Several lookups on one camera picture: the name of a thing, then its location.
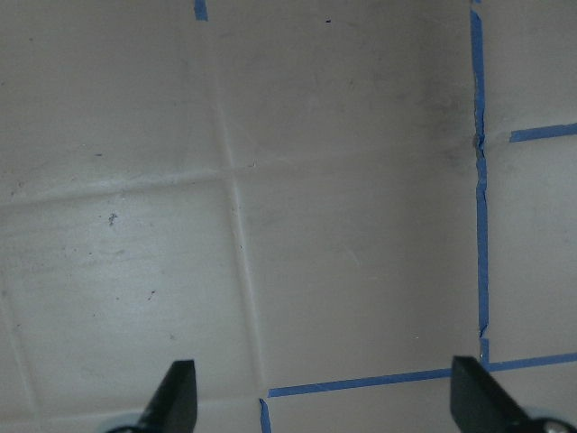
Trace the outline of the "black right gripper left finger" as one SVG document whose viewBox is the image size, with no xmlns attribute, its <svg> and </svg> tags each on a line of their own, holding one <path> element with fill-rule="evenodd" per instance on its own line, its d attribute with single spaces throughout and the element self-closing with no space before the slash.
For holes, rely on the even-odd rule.
<svg viewBox="0 0 577 433">
<path fill-rule="evenodd" d="M 172 363 L 138 419 L 136 432 L 191 433 L 197 424 L 197 380 L 193 360 Z"/>
</svg>

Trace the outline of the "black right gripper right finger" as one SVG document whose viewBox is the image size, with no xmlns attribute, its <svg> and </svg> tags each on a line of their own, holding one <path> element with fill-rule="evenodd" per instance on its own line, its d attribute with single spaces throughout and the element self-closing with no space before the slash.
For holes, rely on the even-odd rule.
<svg viewBox="0 0 577 433">
<path fill-rule="evenodd" d="M 569 422 L 532 417 L 471 356 L 452 360 L 450 412 L 462 433 L 574 432 Z"/>
</svg>

